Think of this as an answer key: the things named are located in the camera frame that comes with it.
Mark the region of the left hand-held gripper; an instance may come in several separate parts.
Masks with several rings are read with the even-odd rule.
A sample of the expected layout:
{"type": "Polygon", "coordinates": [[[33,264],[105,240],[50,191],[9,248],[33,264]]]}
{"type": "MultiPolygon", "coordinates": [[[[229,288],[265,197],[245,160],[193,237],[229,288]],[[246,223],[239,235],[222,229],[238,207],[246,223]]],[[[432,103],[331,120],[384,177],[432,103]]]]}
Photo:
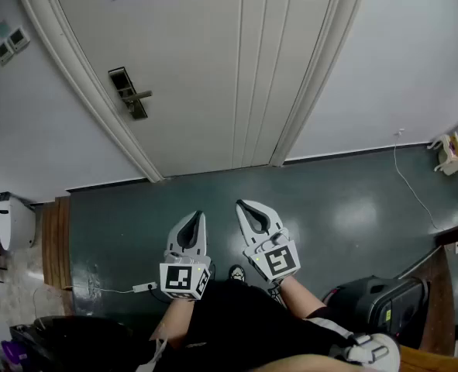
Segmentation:
{"type": "Polygon", "coordinates": [[[165,260],[160,264],[160,289],[172,299],[197,301],[211,277],[206,252],[206,217],[202,211],[186,215],[169,232],[165,260]]]}

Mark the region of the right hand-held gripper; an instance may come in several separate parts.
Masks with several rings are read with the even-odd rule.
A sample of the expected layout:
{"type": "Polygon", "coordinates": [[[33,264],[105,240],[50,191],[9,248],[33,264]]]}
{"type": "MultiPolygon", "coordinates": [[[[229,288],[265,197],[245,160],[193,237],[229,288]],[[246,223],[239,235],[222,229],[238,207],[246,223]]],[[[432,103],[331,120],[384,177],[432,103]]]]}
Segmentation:
{"type": "Polygon", "coordinates": [[[280,283],[301,268],[295,241],[275,210],[258,201],[239,199],[236,216],[248,245],[243,254],[267,283],[280,283]]]}

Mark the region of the person's left forearm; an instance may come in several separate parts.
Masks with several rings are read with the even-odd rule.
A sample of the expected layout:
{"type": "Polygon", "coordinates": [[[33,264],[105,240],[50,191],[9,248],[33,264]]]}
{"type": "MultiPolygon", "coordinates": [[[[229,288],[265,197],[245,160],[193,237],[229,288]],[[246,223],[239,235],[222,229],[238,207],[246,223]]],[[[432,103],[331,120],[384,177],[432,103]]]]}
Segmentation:
{"type": "Polygon", "coordinates": [[[179,348],[188,333],[195,301],[174,299],[155,328],[150,340],[166,340],[173,348],[179,348]]]}

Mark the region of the person's right forearm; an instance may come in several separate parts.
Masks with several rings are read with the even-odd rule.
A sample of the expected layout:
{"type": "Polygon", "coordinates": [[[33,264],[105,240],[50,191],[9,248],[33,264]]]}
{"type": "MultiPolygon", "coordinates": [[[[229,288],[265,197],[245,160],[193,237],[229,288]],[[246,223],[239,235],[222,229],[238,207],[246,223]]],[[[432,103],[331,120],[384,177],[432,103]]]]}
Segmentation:
{"type": "Polygon", "coordinates": [[[280,283],[280,292],[286,307],[300,319],[305,319],[325,307],[325,304],[300,284],[294,276],[283,279],[280,283]]]}

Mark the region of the person's black shirt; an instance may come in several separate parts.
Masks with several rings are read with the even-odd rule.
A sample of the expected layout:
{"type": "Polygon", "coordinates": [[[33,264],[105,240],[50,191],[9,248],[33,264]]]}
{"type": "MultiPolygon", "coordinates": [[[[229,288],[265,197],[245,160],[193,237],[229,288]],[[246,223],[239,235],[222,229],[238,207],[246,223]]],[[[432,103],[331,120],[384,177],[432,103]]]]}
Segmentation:
{"type": "Polygon", "coordinates": [[[352,343],[314,322],[325,319],[345,328],[335,309],[320,307],[299,318],[240,281],[209,284],[191,306],[187,334],[178,347],[165,343],[152,372],[247,372],[292,356],[327,356],[352,343]]]}

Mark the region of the black bag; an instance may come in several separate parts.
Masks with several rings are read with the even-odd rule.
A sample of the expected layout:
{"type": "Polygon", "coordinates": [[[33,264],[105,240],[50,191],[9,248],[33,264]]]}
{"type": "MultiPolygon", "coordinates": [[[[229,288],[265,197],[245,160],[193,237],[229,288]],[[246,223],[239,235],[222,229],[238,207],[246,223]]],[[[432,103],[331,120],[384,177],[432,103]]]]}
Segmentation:
{"type": "Polygon", "coordinates": [[[48,316],[10,328],[23,372],[136,372],[155,344],[127,326],[89,316],[48,316]]]}

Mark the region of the white rounded appliance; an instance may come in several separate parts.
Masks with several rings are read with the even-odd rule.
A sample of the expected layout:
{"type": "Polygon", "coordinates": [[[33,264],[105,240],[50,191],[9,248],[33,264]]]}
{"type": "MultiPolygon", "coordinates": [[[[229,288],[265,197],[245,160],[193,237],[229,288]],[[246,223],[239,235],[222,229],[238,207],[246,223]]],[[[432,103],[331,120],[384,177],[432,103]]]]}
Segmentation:
{"type": "Polygon", "coordinates": [[[36,235],[36,215],[9,192],[0,193],[0,241],[6,251],[30,248],[36,235]]]}

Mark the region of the white ornate chair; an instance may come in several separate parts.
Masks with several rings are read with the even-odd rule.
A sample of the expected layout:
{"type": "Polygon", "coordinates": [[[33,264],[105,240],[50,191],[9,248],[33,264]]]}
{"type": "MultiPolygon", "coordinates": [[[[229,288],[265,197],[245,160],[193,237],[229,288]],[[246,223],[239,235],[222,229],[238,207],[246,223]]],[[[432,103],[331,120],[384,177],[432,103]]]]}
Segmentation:
{"type": "Polygon", "coordinates": [[[442,134],[427,146],[428,150],[437,151],[438,164],[433,169],[449,176],[458,171],[458,134],[442,134]]]}

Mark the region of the white wall control panel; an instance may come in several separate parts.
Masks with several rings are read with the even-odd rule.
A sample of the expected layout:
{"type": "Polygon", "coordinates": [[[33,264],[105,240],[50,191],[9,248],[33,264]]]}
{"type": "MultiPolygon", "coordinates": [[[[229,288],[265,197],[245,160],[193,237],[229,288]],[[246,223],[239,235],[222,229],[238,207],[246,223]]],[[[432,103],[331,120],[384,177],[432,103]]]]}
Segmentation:
{"type": "Polygon", "coordinates": [[[0,43],[0,64],[4,66],[13,57],[14,52],[8,42],[2,41],[0,43]]]}
{"type": "Polygon", "coordinates": [[[30,38],[27,36],[26,31],[19,26],[8,35],[8,42],[10,43],[12,49],[18,53],[26,48],[30,42],[30,38]]]}

